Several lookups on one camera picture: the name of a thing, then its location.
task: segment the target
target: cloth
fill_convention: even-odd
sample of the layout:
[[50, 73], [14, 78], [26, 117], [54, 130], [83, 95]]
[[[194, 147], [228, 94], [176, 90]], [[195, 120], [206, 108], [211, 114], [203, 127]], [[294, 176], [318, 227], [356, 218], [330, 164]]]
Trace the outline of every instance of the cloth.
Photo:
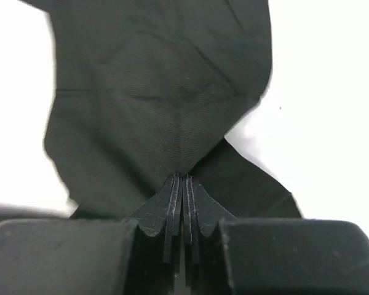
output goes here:
[[265, 0], [27, 0], [55, 36], [45, 147], [82, 210], [130, 215], [180, 172], [240, 217], [300, 217], [224, 139], [265, 91]]

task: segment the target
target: black block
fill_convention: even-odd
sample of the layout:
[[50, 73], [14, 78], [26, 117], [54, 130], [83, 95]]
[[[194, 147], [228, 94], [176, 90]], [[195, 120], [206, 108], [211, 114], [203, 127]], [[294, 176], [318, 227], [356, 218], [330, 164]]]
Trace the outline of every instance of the black block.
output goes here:
[[369, 239], [341, 221], [221, 221], [202, 243], [199, 294], [369, 295]]
[[0, 295], [164, 294], [163, 241], [134, 219], [3, 222]]

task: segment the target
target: dark green fabric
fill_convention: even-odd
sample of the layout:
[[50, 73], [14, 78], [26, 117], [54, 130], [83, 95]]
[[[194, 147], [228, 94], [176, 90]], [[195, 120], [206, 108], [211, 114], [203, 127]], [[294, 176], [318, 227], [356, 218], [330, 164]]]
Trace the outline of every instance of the dark green fabric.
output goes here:
[[265, 173], [232, 148], [219, 165], [208, 156], [268, 84], [267, 1], [51, 1], [57, 89], [45, 147], [83, 209], [128, 216], [175, 171], [200, 174], [241, 216], [289, 194], [255, 181]]

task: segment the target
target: white background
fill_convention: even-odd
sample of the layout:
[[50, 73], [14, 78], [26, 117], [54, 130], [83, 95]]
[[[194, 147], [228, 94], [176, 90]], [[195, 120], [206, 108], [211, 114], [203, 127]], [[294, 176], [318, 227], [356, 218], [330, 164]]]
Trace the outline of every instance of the white background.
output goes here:
[[[227, 139], [290, 189], [307, 218], [369, 236], [369, 0], [270, 0], [274, 71]], [[54, 94], [46, 15], [0, 0], [0, 203], [69, 215], [42, 139]]]

